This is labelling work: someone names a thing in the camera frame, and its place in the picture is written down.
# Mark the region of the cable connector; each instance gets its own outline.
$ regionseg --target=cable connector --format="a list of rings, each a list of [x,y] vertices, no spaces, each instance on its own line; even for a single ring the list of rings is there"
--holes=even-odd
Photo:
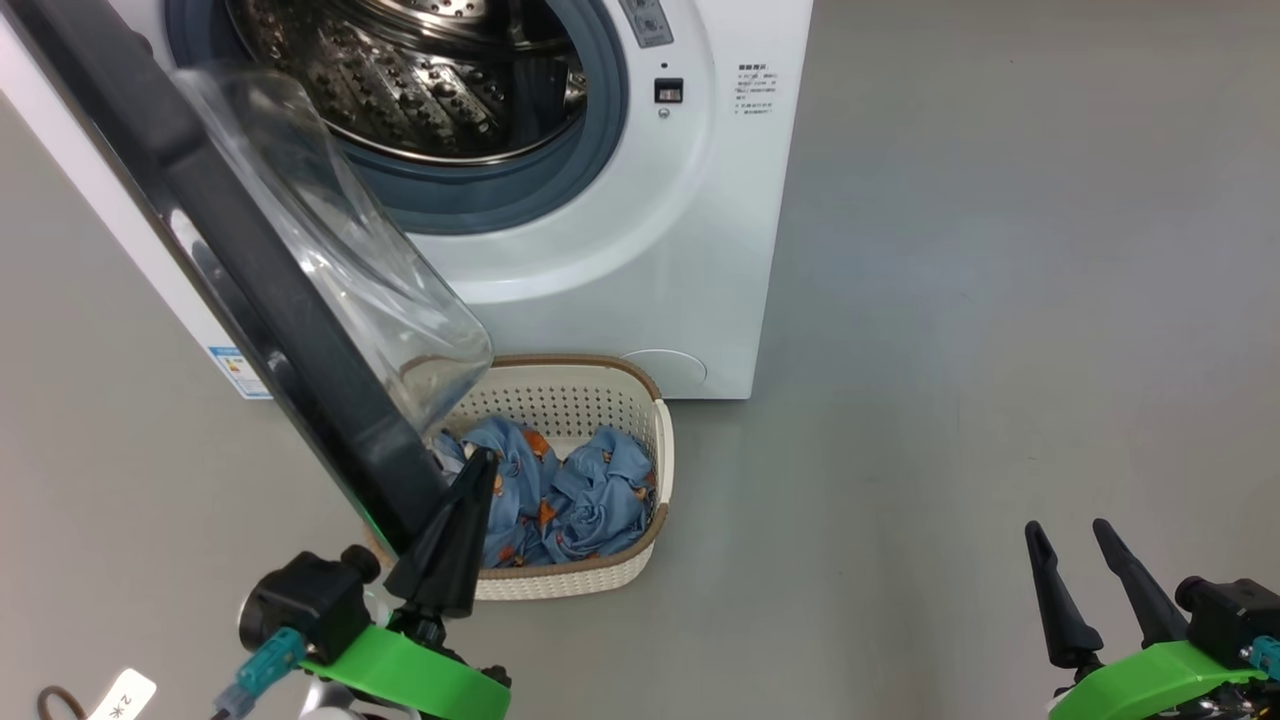
[[[1249,647],[1249,665],[1280,680],[1280,642],[1270,635],[1258,635]]]
[[[253,710],[268,688],[297,669],[306,656],[307,642],[302,634],[293,628],[280,628],[241,666],[236,682],[214,700],[215,716],[241,720]]]

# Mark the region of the green plastic band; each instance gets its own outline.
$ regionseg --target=green plastic band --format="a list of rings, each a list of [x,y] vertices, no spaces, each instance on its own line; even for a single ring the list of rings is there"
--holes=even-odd
[[[385,628],[370,626],[333,665],[302,666],[396,705],[445,720],[502,720],[511,691]]]
[[[1192,643],[1157,643],[1091,673],[1050,720],[1144,720],[1196,700],[1222,683],[1266,678],[1257,670],[1228,670]]]

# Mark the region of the laundry basket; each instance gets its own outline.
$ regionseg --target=laundry basket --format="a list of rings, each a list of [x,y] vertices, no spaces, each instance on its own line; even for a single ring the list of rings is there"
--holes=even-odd
[[[538,600],[620,588],[640,574],[667,520],[676,446],[671,414],[643,370],[616,357],[538,355],[499,357],[445,419],[457,437],[477,421],[503,415],[534,428],[567,457],[600,425],[631,433],[653,459],[658,503],[648,532],[608,557],[538,568],[480,571],[477,600]]]

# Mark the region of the crumpled clothes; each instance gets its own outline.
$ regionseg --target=crumpled clothes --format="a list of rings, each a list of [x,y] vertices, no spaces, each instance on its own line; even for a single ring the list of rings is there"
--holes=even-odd
[[[602,427],[561,462],[540,433],[493,416],[462,443],[440,436],[435,451],[443,466],[458,466],[474,446],[498,452],[486,568],[614,555],[635,544],[649,527],[657,502],[653,462],[627,433]]]

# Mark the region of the gray floor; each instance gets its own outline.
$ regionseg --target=gray floor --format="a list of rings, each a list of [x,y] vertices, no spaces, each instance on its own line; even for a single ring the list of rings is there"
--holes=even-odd
[[[453,629],[512,717],[1034,717],[1021,525],[1280,587],[1280,8],[819,1],[756,396],[675,409],[650,568]],[[246,589],[353,515],[0,106],[0,696],[204,717]],[[256,715],[285,719],[297,682]]]

